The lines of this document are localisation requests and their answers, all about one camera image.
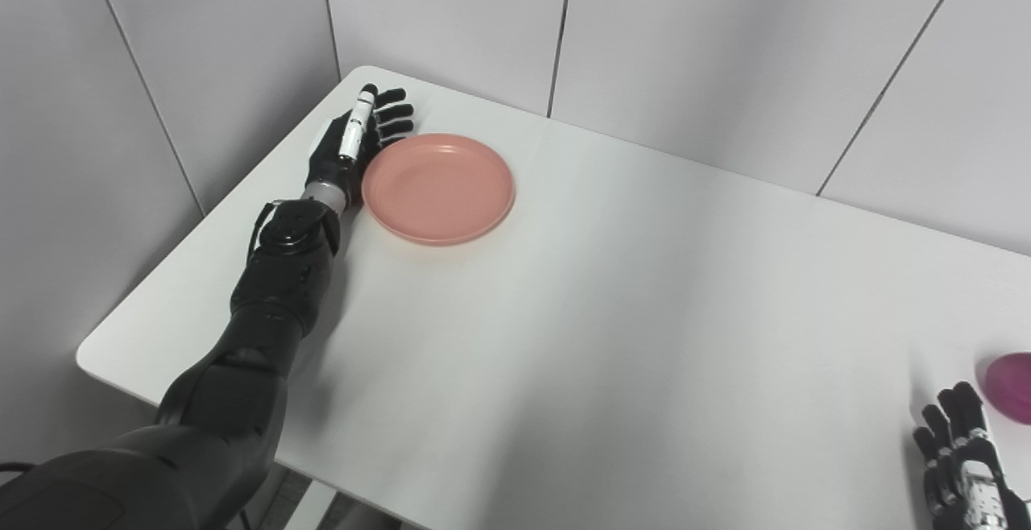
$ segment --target black cable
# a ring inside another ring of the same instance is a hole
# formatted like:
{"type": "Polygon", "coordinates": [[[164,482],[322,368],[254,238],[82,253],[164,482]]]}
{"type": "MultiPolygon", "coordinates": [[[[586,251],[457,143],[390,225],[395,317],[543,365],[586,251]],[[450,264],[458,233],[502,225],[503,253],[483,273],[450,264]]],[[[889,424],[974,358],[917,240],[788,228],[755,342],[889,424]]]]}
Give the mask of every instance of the black cable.
{"type": "Polygon", "coordinates": [[[28,462],[0,462],[0,471],[18,471],[25,473],[36,467],[36,464],[28,462]]]}

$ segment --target table surface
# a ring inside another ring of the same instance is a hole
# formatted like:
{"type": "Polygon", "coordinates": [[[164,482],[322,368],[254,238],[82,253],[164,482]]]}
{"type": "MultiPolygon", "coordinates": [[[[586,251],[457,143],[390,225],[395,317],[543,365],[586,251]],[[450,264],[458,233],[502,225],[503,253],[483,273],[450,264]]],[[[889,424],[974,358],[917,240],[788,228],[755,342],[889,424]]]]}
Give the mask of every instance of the table surface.
{"type": "MultiPolygon", "coordinates": [[[[492,233],[425,247],[364,210],[291,376],[276,459],[434,530],[921,523],[913,416],[1031,349],[1031,260],[357,68],[86,339],[157,403],[218,339],[262,204],[326,120],[405,87],[420,133],[511,167],[492,233]]],[[[1031,430],[988,409],[1031,496],[1031,430]]]]}

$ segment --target white wall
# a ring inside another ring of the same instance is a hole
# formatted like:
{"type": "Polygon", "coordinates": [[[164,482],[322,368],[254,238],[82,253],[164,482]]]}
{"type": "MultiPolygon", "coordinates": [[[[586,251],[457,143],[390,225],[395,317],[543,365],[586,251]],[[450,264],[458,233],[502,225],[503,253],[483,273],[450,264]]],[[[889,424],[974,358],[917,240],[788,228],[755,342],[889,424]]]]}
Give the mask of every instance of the white wall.
{"type": "Polygon", "coordinates": [[[74,351],[199,218],[104,0],[0,0],[0,461],[145,423],[74,351]]]}
{"type": "Polygon", "coordinates": [[[563,0],[330,0],[340,68],[375,64],[543,114],[563,0]]]}
{"type": "Polygon", "coordinates": [[[339,82],[326,0],[110,2],[205,211],[339,82]]]}
{"type": "Polygon", "coordinates": [[[1031,255],[1031,0],[945,0],[824,196],[1031,255]]]}
{"type": "Polygon", "coordinates": [[[553,118],[814,193],[937,0],[569,0],[553,118]]]}

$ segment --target robotic arm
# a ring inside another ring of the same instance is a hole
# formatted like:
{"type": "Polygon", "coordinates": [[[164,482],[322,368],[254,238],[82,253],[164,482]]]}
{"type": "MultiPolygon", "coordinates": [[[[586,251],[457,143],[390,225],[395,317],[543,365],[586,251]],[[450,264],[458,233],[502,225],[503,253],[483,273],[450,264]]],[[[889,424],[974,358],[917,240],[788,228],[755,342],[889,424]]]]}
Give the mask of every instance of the robotic arm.
{"type": "Polygon", "coordinates": [[[413,129],[411,105],[394,105],[404,98],[365,86],[312,153],[301,199],[266,204],[229,324],[166,391],[156,425],[0,487],[0,528],[217,530],[243,508],[272,465],[287,376],[319,317],[340,217],[360,202],[376,153],[413,129]]]}

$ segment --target purple object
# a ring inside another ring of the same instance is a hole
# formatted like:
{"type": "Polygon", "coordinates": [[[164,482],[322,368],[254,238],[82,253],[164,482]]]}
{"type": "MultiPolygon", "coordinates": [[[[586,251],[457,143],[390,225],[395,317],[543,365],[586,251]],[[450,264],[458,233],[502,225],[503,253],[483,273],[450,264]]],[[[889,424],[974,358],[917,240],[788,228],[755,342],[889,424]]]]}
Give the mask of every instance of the purple object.
{"type": "Polygon", "coordinates": [[[1031,425],[1031,353],[993,361],[985,372],[985,397],[1002,416],[1031,425]]]}

